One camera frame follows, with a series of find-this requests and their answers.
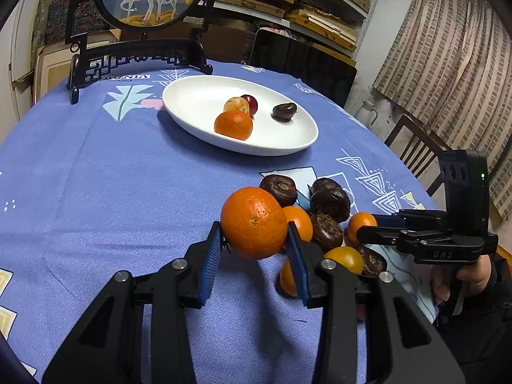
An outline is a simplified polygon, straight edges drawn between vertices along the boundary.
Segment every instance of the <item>silver screw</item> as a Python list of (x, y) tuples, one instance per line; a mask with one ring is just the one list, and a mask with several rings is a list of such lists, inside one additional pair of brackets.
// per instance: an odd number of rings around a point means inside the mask
[(114, 280), (118, 283), (122, 283), (128, 280), (129, 276), (130, 273), (128, 273), (127, 271), (118, 271), (116, 274), (114, 274)]
[(388, 271), (383, 271), (379, 274), (379, 279), (384, 283), (391, 283), (393, 281), (393, 275)]
[(336, 267), (336, 261), (330, 260), (330, 259), (325, 259), (325, 260), (322, 260), (320, 265), (323, 268), (325, 268), (326, 270), (332, 270), (334, 267)]
[(183, 270), (188, 265), (187, 260), (185, 259), (175, 259), (172, 262), (173, 268), (176, 270)]

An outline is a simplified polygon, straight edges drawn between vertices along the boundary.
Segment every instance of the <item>pitcher handle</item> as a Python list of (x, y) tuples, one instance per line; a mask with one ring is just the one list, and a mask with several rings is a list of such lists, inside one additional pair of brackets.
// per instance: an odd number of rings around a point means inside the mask
[(375, 110), (375, 109), (373, 109), (373, 108), (372, 108), (372, 111), (373, 111), (373, 112), (375, 112), (375, 118), (374, 118), (374, 119), (373, 119), (373, 121), (370, 123), (370, 125), (373, 125), (373, 123), (374, 123), (375, 121), (377, 121), (377, 117), (379, 116), (379, 113), (378, 113), (378, 111), (377, 111), (377, 110)]

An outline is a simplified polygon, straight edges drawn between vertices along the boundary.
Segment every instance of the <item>large orange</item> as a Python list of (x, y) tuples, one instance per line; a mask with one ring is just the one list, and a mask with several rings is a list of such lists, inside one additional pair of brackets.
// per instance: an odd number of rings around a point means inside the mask
[(352, 247), (336, 247), (324, 255), (326, 259), (334, 260), (354, 274), (363, 273), (363, 257)]
[(215, 119), (216, 133), (239, 140), (247, 140), (252, 133), (252, 119), (243, 111), (226, 111)]
[(377, 220), (375, 219), (375, 216), (368, 212), (358, 212), (357, 214), (353, 215), (352, 218), (350, 218), (349, 225), (347, 226), (347, 235), (349, 240), (354, 243), (354, 245), (358, 244), (357, 230), (363, 225), (376, 227)]
[(290, 260), (288, 260), (288, 258), (286, 258), (281, 271), (279, 272), (279, 283), (281, 283), (281, 287), (286, 293), (290, 296), (297, 297), (297, 288), (295, 287)]
[(229, 245), (252, 260), (277, 253), (288, 232), (285, 214), (277, 200), (266, 190), (255, 187), (239, 189), (227, 198), (221, 211), (221, 227)]
[(286, 222), (295, 222), (300, 239), (307, 243), (311, 242), (313, 238), (313, 224), (311, 223), (311, 218), (309, 218), (308, 213), (304, 209), (297, 208), (296, 206), (286, 206), (283, 208), (283, 212), (286, 216)]

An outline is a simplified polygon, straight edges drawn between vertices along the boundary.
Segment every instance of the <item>curtain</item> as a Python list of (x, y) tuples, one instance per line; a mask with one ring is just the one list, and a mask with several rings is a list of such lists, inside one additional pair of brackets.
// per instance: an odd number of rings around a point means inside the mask
[[(452, 149), (496, 164), (512, 134), (512, 41), (487, 0), (413, 0), (373, 86)], [(512, 211), (512, 154), (490, 182)]]

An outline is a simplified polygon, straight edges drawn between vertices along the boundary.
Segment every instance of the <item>plate rim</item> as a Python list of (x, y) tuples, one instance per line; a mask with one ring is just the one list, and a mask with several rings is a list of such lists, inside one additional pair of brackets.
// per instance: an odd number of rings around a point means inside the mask
[(192, 126), (197, 131), (202, 132), (204, 134), (207, 134), (209, 136), (219, 137), (222, 140), (234, 142), (235, 144), (239, 144), (241, 146), (247, 146), (247, 147), (258, 148), (258, 149), (270, 149), (270, 150), (275, 150), (275, 151), (301, 151), (301, 150), (307, 149), (308, 147), (312, 146), (317, 141), (318, 133), (319, 133), (318, 125), (317, 125), (316, 121), (313, 119), (313, 117), (311, 116), (311, 114), (309, 114), (309, 112), (303, 106), (301, 106), (300, 104), (296, 103), (293, 99), (291, 99), (290, 97), (287, 97), (285, 94), (277, 92), (277, 91), (275, 91), (272, 88), (269, 88), (267, 86), (258, 84), (256, 82), (248, 81), (247, 79), (232, 78), (232, 76), (225, 76), (225, 75), (193, 75), (193, 76), (184, 76), (183, 78), (176, 79), (175, 81), (172, 81), (171, 83), (167, 84), (167, 86), (163, 89), (163, 92), (162, 92), (162, 102), (164, 104), (165, 109), (171, 115), (173, 120), (177, 119), (177, 120), (179, 120), (180, 122), (182, 122), (182, 123), (184, 123), (186, 125), (190, 125), (187, 122), (184, 122), (180, 117), (177, 117), (175, 114), (173, 114), (171, 112), (170, 108), (167, 106), (167, 103), (165, 102), (165, 93), (166, 93), (166, 91), (169, 91), (168, 88), (172, 87), (178, 81), (190, 80), (190, 79), (193, 79), (193, 78), (197, 79), (197, 78), (210, 78), (210, 77), (212, 77), (212, 78), (228, 78), (228, 79), (232, 79), (232, 80), (235, 80), (235, 81), (248, 82), (250, 84), (257, 85), (257, 86), (260, 86), (262, 88), (265, 88), (268, 91), (275, 92), (275, 93), (277, 93), (277, 94), (279, 94), (279, 95), (289, 99), (290, 102), (293, 102), (294, 104), (296, 104), (297, 107), (301, 108), (308, 115), (308, 117), (311, 119), (311, 121), (313, 122), (313, 124), (315, 126), (316, 134), (315, 134), (315, 137), (311, 141), (309, 141), (308, 143), (305, 143), (305, 144), (297, 145), (297, 146), (294, 146), (294, 147), (272, 147), (272, 146), (264, 146), (264, 145), (254, 144), (254, 143), (248, 143), (245, 140), (234, 139), (233, 137), (227, 137), (227, 136), (225, 136), (223, 134), (218, 134), (215, 131), (203, 130), (201, 128)]

